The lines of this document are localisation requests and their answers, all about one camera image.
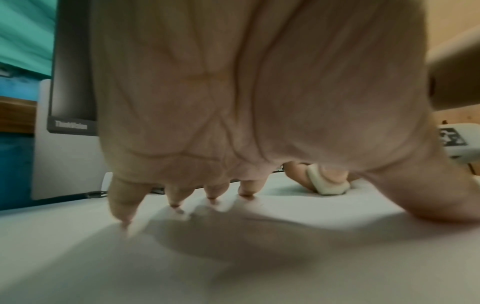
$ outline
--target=human hand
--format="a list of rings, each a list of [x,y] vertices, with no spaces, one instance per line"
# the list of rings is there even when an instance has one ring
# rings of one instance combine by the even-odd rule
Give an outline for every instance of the human hand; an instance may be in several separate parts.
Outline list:
[[[95,2],[98,132],[113,215],[156,184],[253,195],[289,161],[344,168],[417,216],[480,219],[439,143],[420,1]]]

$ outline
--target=teal curtain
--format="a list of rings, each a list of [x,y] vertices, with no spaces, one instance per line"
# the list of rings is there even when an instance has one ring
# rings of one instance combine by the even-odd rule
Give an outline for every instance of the teal curtain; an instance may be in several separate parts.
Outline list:
[[[56,9],[57,0],[0,0],[0,63],[50,76]]]

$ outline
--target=computer monitor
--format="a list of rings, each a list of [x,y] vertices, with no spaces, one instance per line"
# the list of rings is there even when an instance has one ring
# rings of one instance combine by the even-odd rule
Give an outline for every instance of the computer monitor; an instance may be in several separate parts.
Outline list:
[[[52,80],[42,81],[32,199],[99,191],[109,169],[96,136],[88,0],[58,0]]]

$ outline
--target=white desk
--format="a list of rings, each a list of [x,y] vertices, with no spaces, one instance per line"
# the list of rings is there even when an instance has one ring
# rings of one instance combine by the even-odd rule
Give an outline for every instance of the white desk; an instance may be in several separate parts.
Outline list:
[[[183,215],[151,195],[128,233],[105,199],[4,213],[0,303],[480,302],[479,228],[414,220],[364,181],[318,197],[277,173],[248,204],[237,187]]]

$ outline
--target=white table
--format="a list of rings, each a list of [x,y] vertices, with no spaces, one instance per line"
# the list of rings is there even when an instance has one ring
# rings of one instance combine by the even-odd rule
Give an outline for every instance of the white table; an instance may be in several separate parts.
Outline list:
[[[5,212],[0,303],[480,302],[479,228],[353,185],[319,197],[276,173],[248,203],[237,183],[215,208],[199,189],[184,214],[151,195],[128,232],[105,199]]]

